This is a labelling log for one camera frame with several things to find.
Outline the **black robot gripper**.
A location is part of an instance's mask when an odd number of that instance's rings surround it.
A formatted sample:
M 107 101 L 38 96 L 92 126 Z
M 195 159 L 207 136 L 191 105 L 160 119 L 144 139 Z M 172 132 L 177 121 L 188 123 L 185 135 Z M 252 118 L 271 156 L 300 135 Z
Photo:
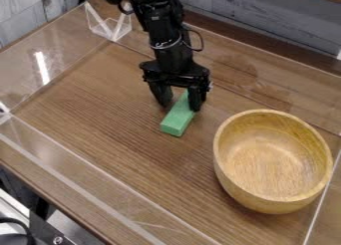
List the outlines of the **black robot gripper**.
M 172 99 L 171 87 L 187 88 L 188 107 L 200 110 L 210 88 L 208 69 L 199 65 L 192 54 L 183 57 L 155 58 L 140 63 L 143 79 L 149 86 L 157 103 L 165 108 Z

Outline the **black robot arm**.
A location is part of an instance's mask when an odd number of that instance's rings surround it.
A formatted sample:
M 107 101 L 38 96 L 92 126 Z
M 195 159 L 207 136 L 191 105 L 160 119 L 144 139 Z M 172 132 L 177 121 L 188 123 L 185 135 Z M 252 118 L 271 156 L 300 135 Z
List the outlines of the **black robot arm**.
M 171 87 L 187 89 L 188 107 L 197 112 L 210 90 L 210 71 L 192 59 L 188 32 L 183 23 L 179 0 L 107 0 L 125 14 L 135 14 L 143 30 L 149 35 L 155 59 L 140 63 L 143 79 L 151 92 L 165 107 L 171 102 Z

